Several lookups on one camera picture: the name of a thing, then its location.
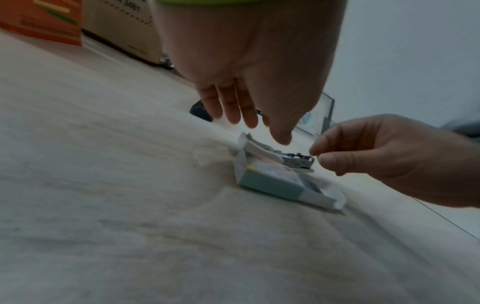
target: green sleeve cuff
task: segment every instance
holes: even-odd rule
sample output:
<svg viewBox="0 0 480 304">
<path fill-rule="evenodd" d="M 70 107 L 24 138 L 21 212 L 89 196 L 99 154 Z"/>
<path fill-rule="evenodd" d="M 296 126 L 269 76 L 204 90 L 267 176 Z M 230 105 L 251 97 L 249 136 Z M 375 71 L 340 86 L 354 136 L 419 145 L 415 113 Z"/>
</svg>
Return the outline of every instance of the green sleeve cuff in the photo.
<svg viewBox="0 0 480 304">
<path fill-rule="evenodd" d="M 185 6 L 223 6 L 264 2 L 265 0 L 156 0 L 159 3 L 185 5 Z"/>
</svg>

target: orange box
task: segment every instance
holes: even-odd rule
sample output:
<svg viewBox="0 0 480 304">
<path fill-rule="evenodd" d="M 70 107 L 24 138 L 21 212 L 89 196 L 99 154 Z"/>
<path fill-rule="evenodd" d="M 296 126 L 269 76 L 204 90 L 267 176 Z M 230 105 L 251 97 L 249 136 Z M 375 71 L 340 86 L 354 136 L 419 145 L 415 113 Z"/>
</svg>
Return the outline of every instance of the orange box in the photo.
<svg viewBox="0 0 480 304">
<path fill-rule="evenodd" d="M 82 0 L 0 0 L 0 27 L 82 45 Z"/>
</svg>

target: light wood tabletop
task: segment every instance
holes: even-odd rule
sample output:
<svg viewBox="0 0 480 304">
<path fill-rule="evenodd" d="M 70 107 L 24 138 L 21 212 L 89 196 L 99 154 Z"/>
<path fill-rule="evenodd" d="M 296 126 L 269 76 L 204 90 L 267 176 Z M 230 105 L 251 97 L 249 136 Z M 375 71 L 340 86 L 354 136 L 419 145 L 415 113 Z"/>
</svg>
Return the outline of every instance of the light wood tabletop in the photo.
<svg viewBox="0 0 480 304">
<path fill-rule="evenodd" d="M 318 164 L 343 213 L 242 189 L 246 127 L 190 115 L 188 83 L 88 40 L 0 44 L 2 304 L 480 301 L 478 241 L 413 199 Z"/>
</svg>

